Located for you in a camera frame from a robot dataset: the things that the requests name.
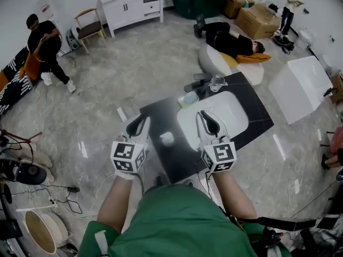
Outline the white pebble pouf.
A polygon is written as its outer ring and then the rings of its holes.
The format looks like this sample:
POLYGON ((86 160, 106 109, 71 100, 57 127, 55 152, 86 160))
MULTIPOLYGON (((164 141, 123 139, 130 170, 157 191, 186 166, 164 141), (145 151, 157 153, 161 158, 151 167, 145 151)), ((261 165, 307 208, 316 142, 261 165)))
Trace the white pebble pouf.
POLYGON ((264 76, 262 63, 239 63, 237 69, 252 86, 259 85, 262 82, 264 76))

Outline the person's left hand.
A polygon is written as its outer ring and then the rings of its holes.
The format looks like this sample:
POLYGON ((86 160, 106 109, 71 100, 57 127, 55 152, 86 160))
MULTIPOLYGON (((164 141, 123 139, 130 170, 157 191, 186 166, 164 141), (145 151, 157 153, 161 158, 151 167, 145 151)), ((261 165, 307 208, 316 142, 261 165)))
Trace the person's left hand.
POLYGON ((123 171, 120 171, 120 170, 116 170, 115 171, 115 175, 119 176, 119 177, 121 177, 123 179, 126 179, 126 180, 134 180, 135 177, 136 177, 135 173, 127 173, 127 172, 123 172, 123 171))

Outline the white wall box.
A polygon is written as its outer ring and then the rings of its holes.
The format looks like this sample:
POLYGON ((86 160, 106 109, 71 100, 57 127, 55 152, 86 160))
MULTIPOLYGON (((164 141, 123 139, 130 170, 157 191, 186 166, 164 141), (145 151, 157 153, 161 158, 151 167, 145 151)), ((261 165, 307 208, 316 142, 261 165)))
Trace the white wall box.
POLYGON ((54 16, 50 0, 39 0, 37 7, 39 16, 42 20, 48 20, 54 16))

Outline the black round floor base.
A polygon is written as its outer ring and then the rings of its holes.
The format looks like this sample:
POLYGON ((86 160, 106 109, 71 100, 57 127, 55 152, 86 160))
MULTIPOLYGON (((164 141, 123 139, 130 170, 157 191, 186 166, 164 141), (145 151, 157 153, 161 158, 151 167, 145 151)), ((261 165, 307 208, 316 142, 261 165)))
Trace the black round floor base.
POLYGON ((282 51, 286 54, 290 54, 294 50, 294 42, 290 41, 285 35, 276 35, 273 38, 276 45, 280 46, 282 51))

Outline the white cabinet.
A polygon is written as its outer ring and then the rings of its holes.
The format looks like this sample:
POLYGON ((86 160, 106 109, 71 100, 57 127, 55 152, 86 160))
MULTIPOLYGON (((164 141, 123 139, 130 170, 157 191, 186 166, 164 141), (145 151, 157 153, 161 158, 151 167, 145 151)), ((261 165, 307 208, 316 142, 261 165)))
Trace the white cabinet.
POLYGON ((159 18, 163 22, 164 0, 98 0, 97 7, 105 16, 110 35, 137 22, 159 18))

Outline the white bottle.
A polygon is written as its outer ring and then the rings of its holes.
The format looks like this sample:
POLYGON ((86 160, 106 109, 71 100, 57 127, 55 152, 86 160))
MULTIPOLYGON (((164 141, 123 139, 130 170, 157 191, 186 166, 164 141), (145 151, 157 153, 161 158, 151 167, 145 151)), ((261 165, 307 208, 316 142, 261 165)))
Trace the white bottle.
POLYGON ((172 147, 175 143, 174 136, 171 132, 166 132, 160 135, 160 140, 165 147, 172 147))

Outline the large orange pillow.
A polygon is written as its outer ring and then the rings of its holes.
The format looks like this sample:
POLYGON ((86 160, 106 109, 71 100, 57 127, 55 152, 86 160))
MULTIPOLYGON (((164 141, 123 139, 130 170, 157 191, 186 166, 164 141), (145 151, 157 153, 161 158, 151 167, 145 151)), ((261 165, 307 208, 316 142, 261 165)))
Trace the large orange pillow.
POLYGON ((41 61, 34 54, 29 54, 24 66, 19 71, 19 78, 27 75, 31 81, 36 81, 40 74, 41 61))

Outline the black round-base device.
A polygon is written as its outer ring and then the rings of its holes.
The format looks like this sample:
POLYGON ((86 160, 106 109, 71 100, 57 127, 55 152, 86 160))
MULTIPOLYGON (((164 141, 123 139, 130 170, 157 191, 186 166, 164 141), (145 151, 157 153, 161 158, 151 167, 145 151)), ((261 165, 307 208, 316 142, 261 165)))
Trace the black round-base device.
POLYGON ((0 157, 0 179, 26 185, 40 185, 47 178, 47 172, 30 161, 0 157))

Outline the white sink basin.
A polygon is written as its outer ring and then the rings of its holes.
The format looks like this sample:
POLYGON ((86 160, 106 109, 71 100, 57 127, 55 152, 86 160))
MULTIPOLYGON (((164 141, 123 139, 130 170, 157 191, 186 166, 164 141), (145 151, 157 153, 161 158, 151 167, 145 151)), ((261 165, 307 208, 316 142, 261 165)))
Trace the white sink basin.
POLYGON ((196 150, 200 143, 196 128, 196 113, 205 110, 219 117, 225 124, 228 135, 233 138, 244 132, 249 125, 248 117, 236 96, 228 91, 217 93, 198 101, 177 113, 177 121, 189 146, 196 150))

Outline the orange cushion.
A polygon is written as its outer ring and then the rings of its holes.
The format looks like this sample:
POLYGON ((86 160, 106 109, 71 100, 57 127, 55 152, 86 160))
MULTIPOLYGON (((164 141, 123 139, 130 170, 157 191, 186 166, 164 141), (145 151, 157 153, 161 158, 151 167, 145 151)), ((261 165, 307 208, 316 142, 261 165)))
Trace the orange cushion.
POLYGON ((261 54, 261 53, 254 53, 250 56, 247 55, 237 55, 236 61, 240 64, 248 64, 248 63, 262 63, 271 59, 269 55, 261 54))

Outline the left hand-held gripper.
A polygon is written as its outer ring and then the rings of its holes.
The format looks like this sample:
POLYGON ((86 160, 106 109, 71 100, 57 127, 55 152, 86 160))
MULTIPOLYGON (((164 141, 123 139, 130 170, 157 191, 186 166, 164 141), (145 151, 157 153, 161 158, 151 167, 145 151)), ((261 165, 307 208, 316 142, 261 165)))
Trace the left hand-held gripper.
POLYGON ((147 157, 151 119, 142 114, 131 117, 125 127, 128 137, 120 135, 113 141, 110 159, 115 170, 137 173, 147 157))

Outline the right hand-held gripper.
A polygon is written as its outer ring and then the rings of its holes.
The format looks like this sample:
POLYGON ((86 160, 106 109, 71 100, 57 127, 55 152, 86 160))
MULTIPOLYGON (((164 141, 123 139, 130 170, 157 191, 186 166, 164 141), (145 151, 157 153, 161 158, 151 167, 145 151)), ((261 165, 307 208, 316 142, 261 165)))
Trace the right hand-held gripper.
POLYGON ((236 148, 228 136, 226 124, 212 112, 196 113, 197 135, 200 139, 201 159, 209 173, 230 170, 237 161, 236 148))

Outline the black white striped sofa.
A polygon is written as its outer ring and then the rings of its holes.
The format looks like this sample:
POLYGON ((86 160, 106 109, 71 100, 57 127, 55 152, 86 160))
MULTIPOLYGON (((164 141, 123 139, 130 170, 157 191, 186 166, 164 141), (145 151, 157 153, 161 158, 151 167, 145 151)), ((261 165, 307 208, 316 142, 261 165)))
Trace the black white striped sofa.
POLYGON ((0 92, 0 116, 33 88, 27 75, 19 78, 19 71, 24 66, 28 55, 28 48, 23 47, 3 69, 9 82, 0 92))

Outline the small cardboard box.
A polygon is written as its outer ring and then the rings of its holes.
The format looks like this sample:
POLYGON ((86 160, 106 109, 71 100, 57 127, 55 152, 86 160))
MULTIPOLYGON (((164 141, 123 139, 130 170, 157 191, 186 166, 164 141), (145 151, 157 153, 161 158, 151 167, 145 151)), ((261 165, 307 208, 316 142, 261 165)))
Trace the small cardboard box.
POLYGON ((223 14, 229 19, 236 19, 241 8, 249 8, 255 5, 254 0, 227 0, 223 14))

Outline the clear glass cup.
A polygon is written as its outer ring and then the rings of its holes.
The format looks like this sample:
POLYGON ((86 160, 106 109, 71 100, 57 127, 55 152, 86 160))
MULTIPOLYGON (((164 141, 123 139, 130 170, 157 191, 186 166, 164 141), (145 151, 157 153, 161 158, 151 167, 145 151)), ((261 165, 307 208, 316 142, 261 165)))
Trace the clear glass cup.
POLYGON ((212 77, 210 82, 210 90, 214 93, 218 92, 221 87, 227 86, 227 82, 224 77, 221 75, 215 75, 212 77))

